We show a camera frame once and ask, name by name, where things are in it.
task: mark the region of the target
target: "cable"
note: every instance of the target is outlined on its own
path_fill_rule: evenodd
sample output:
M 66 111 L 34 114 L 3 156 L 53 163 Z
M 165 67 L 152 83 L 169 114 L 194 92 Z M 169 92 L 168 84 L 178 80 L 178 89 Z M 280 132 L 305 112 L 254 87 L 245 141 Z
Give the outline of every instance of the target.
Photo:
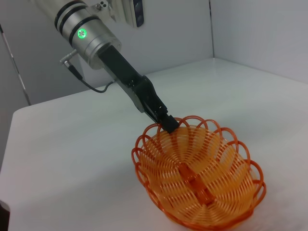
M 98 93 L 105 93 L 105 92 L 107 91 L 107 88 L 108 88 L 111 84 L 114 83 L 114 82 L 108 83 L 104 90 L 97 90 L 97 89 L 95 89 L 94 87 L 90 86 L 90 85 L 89 85 L 87 82 L 85 82 L 83 79 L 80 79 L 80 81 L 81 81 L 84 85 L 86 85 L 88 88 L 90 88 L 91 90 L 93 90 L 93 91 L 95 91 L 95 92 L 98 92 Z
M 67 67 L 67 69 L 78 79 L 80 80 L 84 85 L 86 85 L 88 88 L 90 88 L 91 90 L 97 92 L 97 93 L 105 93 L 108 89 L 108 87 L 113 84 L 114 82 L 110 82 L 107 84 L 107 86 L 105 87 L 104 90 L 97 90 L 94 87 L 92 87 L 91 85 L 89 85 L 86 81 L 83 80 L 82 75 L 77 71 L 77 69 L 69 62 L 69 61 L 65 61 L 64 62 L 65 66 Z

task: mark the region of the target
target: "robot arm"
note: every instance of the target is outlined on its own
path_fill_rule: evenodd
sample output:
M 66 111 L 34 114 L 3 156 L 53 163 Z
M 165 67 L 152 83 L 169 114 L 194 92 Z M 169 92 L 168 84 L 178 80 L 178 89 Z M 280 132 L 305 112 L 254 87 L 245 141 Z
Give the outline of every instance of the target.
M 74 48 L 64 60 L 65 66 L 79 79 L 82 76 L 70 64 L 78 53 L 92 69 L 105 68 L 132 99 L 141 113 L 172 133 L 178 122 L 156 95 L 153 84 L 141 76 L 120 54 L 121 43 L 103 21 L 109 18 L 125 21 L 132 27 L 144 23 L 142 0 L 104 0 L 88 7 L 81 0 L 31 0 L 50 19 L 56 29 Z

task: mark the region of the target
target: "plastic basket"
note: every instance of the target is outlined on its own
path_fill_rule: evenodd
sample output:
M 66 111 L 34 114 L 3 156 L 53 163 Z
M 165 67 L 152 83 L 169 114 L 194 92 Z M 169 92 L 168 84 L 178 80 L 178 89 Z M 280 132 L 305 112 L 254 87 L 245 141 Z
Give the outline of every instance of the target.
M 261 168 L 231 129 L 198 116 L 176 119 L 180 127 L 172 134 L 153 124 L 137 139 L 131 155 L 139 181 L 153 203 L 182 226 L 198 231 L 234 228 L 266 194 Z M 191 119 L 198 125 L 189 125 Z M 215 130 L 209 130 L 209 123 Z M 232 141 L 223 138 L 225 132 Z

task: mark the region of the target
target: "white wall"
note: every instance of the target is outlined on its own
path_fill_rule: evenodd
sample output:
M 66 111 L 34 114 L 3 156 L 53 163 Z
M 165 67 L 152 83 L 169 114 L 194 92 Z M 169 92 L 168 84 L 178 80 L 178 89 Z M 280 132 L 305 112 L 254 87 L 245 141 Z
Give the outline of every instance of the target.
M 122 42 L 122 55 L 141 74 L 213 57 L 208 0 L 143 0 L 143 5 L 145 24 L 139 29 L 107 23 Z M 110 80 L 104 70 L 82 67 L 94 86 Z
M 13 113 L 27 106 L 26 98 L 0 35 L 0 169 Z
M 307 0 L 212 0 L 215 55 L 308 83 Z
M 87 89 L 64 66 L 59 66 L 59 60 L 72 48 L 35 5 L 27 0 L 0 0 L 0 23 L 31 103 Z M 74 64 L 81 70 L 77 58 Z

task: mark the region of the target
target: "silver cylindrical joint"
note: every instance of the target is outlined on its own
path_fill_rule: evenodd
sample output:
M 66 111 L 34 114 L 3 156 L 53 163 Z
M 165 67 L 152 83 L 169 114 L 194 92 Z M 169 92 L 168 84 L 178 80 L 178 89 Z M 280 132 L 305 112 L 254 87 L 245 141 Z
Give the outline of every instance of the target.
M 92 69 L 103 68 L 97 52 L 113 45 L 121 50 L 121 43 L 101 19 L 87 10 L 81 0 L 31 0 L 50 19 L 56 29 L 77 50 Z

